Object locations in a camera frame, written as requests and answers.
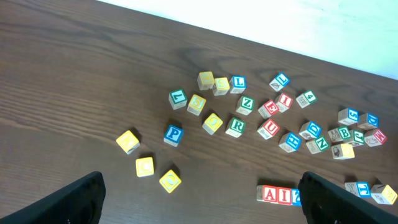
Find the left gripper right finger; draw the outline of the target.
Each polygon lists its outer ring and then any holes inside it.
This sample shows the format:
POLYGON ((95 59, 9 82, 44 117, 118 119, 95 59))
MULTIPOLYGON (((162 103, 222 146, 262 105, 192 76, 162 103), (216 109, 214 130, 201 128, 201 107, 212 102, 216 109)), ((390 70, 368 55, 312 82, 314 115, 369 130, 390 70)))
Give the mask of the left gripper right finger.
POLYGON ((298 184, 308 224, 397 224, 397 217, 307 171, 298 184))

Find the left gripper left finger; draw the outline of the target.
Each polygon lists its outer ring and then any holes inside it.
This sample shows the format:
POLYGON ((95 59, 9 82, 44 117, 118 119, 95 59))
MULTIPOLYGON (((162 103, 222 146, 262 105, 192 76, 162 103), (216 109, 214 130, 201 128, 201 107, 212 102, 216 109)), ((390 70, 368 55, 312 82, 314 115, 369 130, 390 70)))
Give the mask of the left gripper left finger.
POLYGON ((106 196, 103 175, 94 171, 4 218, 2 224, 98 224, 106 196))

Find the blue 2 block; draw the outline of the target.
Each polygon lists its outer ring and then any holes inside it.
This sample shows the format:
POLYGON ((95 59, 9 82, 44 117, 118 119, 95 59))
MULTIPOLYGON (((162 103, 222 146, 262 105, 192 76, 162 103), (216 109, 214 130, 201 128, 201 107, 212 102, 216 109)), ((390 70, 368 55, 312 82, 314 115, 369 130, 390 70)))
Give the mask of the blue 2 block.
POLYGON ((300 191, 299 189, 292 189, 292 205, 301 207, 300 191))

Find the red A block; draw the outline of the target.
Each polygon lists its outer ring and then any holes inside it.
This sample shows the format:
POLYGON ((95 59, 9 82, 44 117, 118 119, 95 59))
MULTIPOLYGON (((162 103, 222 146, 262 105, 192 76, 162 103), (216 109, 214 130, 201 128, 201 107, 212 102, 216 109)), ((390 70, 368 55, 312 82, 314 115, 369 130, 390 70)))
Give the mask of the red A block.
POLYGON ((277 203, 278 188, 271 185, 258 185, 256 187, 256 200, 259 202, 277 203))

